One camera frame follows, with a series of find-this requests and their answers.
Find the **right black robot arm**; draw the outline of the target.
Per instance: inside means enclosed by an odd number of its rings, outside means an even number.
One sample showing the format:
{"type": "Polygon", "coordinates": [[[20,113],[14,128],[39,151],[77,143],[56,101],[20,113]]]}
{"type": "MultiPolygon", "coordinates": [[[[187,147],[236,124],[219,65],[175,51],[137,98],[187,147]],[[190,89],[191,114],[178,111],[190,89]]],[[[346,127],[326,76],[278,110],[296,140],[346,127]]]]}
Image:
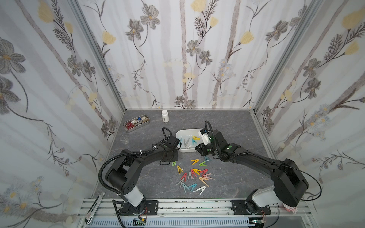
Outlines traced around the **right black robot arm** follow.
{"type": "Polygon", "coordinates": [[[271,204],[285,204],[296,207],[304,201],[304,195],[309,189],[306,180],[307,172],[302,171],[291,159],[277,160],[250,152],[244,147],[228,143],[222,133],[214,130],[209,121],[205,121],[200,130],[203,143],[195,147],[201,155],[211,154],[222,162],[236,163],[249,167],[273,181],[273,185],[264,189],[255,189],[243,203],[244,212],[257,214],[271,204]]]}

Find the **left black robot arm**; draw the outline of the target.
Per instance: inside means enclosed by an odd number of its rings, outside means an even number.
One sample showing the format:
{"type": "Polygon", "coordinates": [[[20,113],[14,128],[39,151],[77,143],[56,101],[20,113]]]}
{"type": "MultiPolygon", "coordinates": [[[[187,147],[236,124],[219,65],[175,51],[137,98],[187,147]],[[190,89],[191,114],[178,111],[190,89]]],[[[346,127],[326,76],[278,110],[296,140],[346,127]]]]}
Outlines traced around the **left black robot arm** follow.
{"type": "Polygon", "coordinates": [[[150,149],[140,151],[123,150],[119,155],[107,160],[100,168],[98,180],[107,190],[114,192],[129,206],[133,214],[146,211],[146,197],[137,187],[142,169],[156,161],[168,165],[178,160],[181,141],[163,128],[164,139],[152,145],[150,149]]]}

